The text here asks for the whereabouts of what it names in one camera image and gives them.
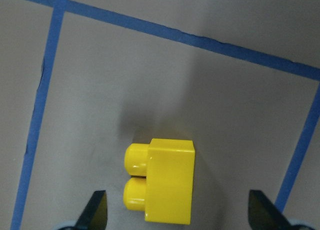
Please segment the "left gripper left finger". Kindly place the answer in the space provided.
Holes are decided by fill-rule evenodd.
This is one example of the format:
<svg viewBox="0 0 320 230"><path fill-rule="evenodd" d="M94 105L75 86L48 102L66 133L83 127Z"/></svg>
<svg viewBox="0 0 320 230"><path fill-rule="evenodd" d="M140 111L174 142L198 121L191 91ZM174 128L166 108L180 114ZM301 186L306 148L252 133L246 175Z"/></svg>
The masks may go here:
<svg viewBox="0 0 320 230"><path fill-rule="evenodd" d="M95 191L75 223L76 229L105 230L108 221L107 193Z"/></svg>

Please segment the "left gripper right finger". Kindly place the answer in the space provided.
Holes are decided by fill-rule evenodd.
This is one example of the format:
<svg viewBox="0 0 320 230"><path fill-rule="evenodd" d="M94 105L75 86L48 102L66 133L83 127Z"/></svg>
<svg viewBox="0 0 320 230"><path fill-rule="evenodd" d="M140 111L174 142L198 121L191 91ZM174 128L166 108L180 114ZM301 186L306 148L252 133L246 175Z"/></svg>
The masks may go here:
<svg viewBox="0 0 320 230"><path fill-rule="evenodd" d="M251 229L290 229L292 225L261 190L250 190L248 222Z"/></svg>

